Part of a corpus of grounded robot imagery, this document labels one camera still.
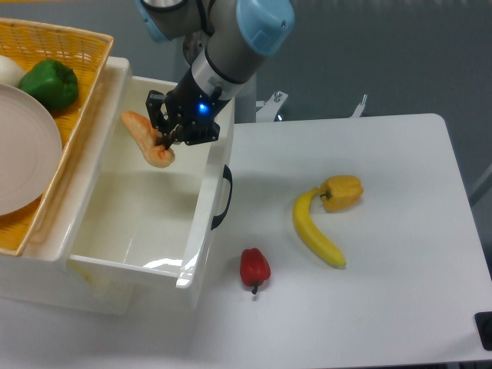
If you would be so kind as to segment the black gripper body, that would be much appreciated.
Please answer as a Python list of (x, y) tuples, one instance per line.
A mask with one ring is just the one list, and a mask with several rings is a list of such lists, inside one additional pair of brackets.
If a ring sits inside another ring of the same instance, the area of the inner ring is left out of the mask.
[(174, 89), (167, 93), (148, 92), (145, 106), (153, 128), (169, 133), (181, 126), (180, 139), (186, 145), (200, 145), (218, 140), (220, 126), (215, 117), (221, 111), (221, 84), (203, 91), (188, 71)]

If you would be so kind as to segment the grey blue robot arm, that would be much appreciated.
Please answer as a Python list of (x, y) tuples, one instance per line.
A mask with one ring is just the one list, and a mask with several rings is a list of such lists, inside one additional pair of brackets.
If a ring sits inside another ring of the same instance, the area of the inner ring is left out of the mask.
[(216, 116), (275, 54), (294, 26), (289, 1), (138, 1), (156, 42), (198, 35), (196, 56), (169, 92), (145, 102), (156, 145), (199, 145), (219, 138)]

